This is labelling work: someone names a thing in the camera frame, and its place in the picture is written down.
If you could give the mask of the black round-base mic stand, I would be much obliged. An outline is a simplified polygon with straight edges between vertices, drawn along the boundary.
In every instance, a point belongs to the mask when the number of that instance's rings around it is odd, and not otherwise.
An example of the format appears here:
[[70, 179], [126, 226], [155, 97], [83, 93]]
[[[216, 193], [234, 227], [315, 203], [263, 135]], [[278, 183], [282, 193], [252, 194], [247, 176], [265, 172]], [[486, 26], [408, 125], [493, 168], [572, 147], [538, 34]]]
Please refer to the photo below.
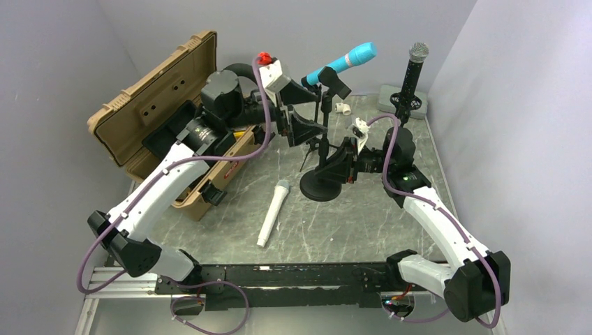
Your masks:
[[[322, 125], [328, 128], [329, 114], [332, 111], [333, 97], [338, 96], [341, 99], [347, 98], [350, 93], [350, 87], [345, 84], [340, 78], [336, 70], [329, 66], [325, 66], [315, 76], [318, 79], [318, 84], [310, 84], [313, 93], [317, 94], [317, 101], [315, 106], [314, 121], [318, 121], [320, 113], [323, 114]], [[337, 198], [341, 192], [341, 184], [337, 181], [323, 179], [318, 176], [321, 168], [326, 166], [327, 157], [329, 156], [330, 143], [327, 139], [327, 132], [323, 133], [320, 138], [314, 137], [309, 140], [310, 148], [307, 154], [314, 151], [313, 145], [318, 145], [318, 166], [306, 172], [299, 182], [299, 189], [302, 194], [316, 202], [328, 202]]]

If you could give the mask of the white microphone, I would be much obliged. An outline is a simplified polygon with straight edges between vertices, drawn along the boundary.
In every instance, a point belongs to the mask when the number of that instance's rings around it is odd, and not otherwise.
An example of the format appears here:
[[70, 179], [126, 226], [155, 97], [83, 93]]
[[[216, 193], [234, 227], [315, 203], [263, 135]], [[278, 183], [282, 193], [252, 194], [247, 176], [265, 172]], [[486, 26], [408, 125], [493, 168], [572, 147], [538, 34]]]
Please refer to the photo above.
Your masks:
[[258, 247], [264, 248], [266, 246], [283, 201], [289, 193], [289, 190], [290, 184], [287, 180], [278, 181], [277, 185], [274, 187], [272, 201], [270, 202], [265, 219], [258, 234], [256, 242]]

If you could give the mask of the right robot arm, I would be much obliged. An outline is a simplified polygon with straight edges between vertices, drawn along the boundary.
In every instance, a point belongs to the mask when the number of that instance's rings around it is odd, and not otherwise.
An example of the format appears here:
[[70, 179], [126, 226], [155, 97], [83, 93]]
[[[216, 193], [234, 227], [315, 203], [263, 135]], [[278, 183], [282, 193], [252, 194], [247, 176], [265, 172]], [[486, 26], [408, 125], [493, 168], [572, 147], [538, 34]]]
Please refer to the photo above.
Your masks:
[[382, 148], [369, 149], [359, 126], [346, 136], [324, 163], [307, 172], [313, 188], [301, 192], [311, 200], [335, 199], [344, 184], [360, 173], [381, 176], [387, 195], [410, 214], [443, 253], [445, 265], [430, 261], [417, 251], [404, 250], [385, 261], [385, 282], [394, 290], [418, 285], [441, 297], [453, 316], [492, 329], [510, 297], [509, 257], [492, 252], [479, 242], [443, 204], [429, 179], [414, 163], [415, 143], [403, 127], [390, 128]]

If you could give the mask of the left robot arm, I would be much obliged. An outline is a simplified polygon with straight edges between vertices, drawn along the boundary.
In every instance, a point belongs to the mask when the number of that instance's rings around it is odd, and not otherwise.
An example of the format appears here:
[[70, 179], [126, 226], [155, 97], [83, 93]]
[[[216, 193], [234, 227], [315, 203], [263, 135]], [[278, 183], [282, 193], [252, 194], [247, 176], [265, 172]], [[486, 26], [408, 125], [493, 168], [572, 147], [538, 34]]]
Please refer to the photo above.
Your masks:
[[326, 127], [303, 119], [296, 112], [289, 112], [286, 106], [273, 106], [267, 95], [272, 92], [280, 96], [293, 87], [311, 94], [320, 84], [318, 76], [328, 70], [327, 67], [317, 70], [303, 77], [301, 84], [297, 85], [281, 70], [274, 70], [271, 66], [254, 66], [253, 75], [262, 98], [265, 124], [261, 146], [243, 156], [207, 156], [203, 149], [194, 151], [184, 143], [194, 127], [182, 131], [161, 164], [137, 189], [108, 213], [97, 211], [89, 217], [88, 223], [96, 234], [96, 241], [87, 251], [84, 261], [98, 246], [102, 246], [123, 267], [121, 274], [138, 277], [150, 272], [168, 278], [184, 293], [195, 291], [202, 284], [201, 265], [181, 249], [152, 243], [149, 235], [156, 220], [191, 181], [209, 171], [209, 163], [236, 163], [261, 155], [272, 138], [273, 123], [289, 139], [292, 147], [302, 143], [295, 137], [298, 133], [296, 123], [301, 123], [314, 135], [326, 133]]

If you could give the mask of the white pipe elbow fitting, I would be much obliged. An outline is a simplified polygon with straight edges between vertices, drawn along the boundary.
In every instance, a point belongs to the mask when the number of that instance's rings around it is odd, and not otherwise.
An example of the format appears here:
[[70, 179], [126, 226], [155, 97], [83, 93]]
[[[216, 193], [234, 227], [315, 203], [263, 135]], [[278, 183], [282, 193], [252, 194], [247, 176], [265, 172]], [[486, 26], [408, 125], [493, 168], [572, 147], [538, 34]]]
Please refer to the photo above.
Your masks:
[[344, 116], [351, 115], [351, 106], [347, 103], [336, 103], [334, 106], [335, 112], [340, 113]]

